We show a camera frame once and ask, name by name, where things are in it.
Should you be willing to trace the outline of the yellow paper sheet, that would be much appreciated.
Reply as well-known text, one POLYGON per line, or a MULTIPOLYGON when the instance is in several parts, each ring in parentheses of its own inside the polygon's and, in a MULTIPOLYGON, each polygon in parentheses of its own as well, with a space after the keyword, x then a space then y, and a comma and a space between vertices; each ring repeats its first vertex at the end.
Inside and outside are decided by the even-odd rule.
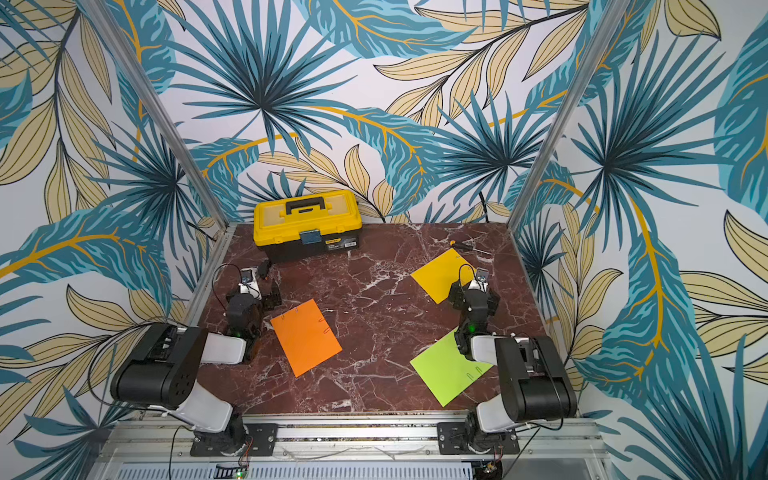
POLYGON ((451 286, 460 281, 467 285, 474 279, 474 267, 453 248, 411 274, 422 290, 436 303, 449 297, 451 286))

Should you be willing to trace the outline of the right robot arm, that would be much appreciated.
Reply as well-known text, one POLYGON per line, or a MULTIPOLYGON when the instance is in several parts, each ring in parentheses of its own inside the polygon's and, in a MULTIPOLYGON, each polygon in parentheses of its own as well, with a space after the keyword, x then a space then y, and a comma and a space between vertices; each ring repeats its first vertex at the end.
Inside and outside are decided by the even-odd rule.
POLYGON ((494 335, 488 323, 500 297, 484 280, 454 282, 448 300, 460 313, 454 332, 458 352, 497 368, 500 393, 474 406, 463 423, 440 423, 443 454, 518 451, 517 430, 544 429, 577 413, 577 399, 553 340, 547 336, 494 335))

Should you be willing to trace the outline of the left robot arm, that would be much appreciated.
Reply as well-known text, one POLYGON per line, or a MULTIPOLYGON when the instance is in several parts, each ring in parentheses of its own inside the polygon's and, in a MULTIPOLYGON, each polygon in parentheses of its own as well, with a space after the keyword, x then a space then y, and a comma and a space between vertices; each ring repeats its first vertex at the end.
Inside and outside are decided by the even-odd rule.
POLYGON ((254 435, 238 407, 197 380, 200 366, 246 365, 253 360, 264 315, 282 304, 279 286, 257 292, 246 284, 227 297, 224 334, 200 327, 155 324, 119 367, 110 385, 113 399, 168 414, 193 432, 194 455, 245 455, 254 435))

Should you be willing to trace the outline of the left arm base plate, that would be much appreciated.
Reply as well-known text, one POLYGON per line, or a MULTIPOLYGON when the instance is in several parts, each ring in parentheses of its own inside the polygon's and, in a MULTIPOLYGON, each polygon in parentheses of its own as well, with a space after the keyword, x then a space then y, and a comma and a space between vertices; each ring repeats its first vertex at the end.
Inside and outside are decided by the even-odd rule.
POLYGON ((219 433, 196 432, 192 457, 269 457, 277 440, 276 423, 230 425, 219 433))

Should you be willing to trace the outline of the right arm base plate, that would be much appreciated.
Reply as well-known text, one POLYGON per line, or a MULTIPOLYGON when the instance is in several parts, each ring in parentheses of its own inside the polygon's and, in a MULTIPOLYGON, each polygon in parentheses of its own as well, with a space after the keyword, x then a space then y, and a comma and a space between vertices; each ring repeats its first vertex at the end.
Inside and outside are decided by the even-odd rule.
POLYGON ((517 436, 511 431, 487 433, 467 422, 440 422, 437 440, 441 455, 516 454, 520 451, 517 436))

